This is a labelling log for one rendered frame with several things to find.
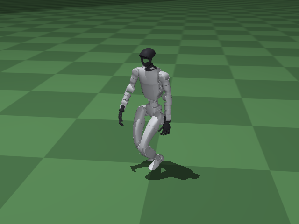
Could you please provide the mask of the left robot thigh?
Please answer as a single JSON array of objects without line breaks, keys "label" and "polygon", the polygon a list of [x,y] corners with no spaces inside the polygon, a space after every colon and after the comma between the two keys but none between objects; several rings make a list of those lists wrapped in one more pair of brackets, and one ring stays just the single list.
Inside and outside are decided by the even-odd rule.
[{"label": "left robot thigh", "polygon": [[138,151],[140,151],[140,153],[144,154],[143,149],[149,144],[153,136],[156,134],[156,132],[159,129],[159,125],[163,125],[163,124],[164,124],[164,114],[159,110],[151,117],[144,130],[141,142],[138,146]]}]

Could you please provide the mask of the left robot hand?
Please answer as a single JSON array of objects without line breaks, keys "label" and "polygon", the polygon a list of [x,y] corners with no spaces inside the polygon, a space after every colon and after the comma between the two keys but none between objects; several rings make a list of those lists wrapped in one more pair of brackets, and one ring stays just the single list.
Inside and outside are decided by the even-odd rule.
[{"label": "left robot hand", "polygon": [[162,129],[162,133],[160,135],[167,135],[170,133],[170,123],[171,121],[166,121],[166,116],[164,116],[164,124],[163,126],[158,130],[161,131]]}]

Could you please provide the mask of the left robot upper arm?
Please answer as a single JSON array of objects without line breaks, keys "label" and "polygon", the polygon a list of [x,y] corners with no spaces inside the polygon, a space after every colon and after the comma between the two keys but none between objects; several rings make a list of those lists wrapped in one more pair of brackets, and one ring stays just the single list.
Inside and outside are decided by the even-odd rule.
[{"label": "left robot upper arm", "polygon": [[165,94],[163,94],[162,99],[166,101],[166,96],[171,95],[171,87],[169,82],[170,76],[167,72],[164,71],[159,71],[157,74],[159,81],[162,82],[163,90],[165,91]]}]

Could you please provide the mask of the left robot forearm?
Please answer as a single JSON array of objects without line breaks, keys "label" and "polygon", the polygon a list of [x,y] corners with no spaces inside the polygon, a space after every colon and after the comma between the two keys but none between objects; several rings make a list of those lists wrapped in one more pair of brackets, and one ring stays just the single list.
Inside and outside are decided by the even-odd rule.
[{"label": "left robot forearm", "polygon": [[164,116],[166,116],[166,121],[171,120],[171,106],[172,106],[172,97],[171,95],[166,96],[166,102],[164,103]]}]

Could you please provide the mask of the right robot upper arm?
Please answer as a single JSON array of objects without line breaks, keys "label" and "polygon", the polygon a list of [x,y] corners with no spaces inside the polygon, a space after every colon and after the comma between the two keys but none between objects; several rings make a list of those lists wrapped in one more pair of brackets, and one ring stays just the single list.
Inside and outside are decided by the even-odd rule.
[{"label": "right robot upper arm", "polygon": [[128,92],[131,92],[131,93],[134,92],[134,90],[135,90],[135,84],[136,84],[136,82],[137,82],[137,80],[139,78],[138,71],[139,71],[140,68],[141,67],[137,67],[137,68],[134,68],[132,70],[132,75],[131,75],[131,78],[130,78],[130,83],[129,83],[129,86],[128,86],[128,89],[127,89]]}]

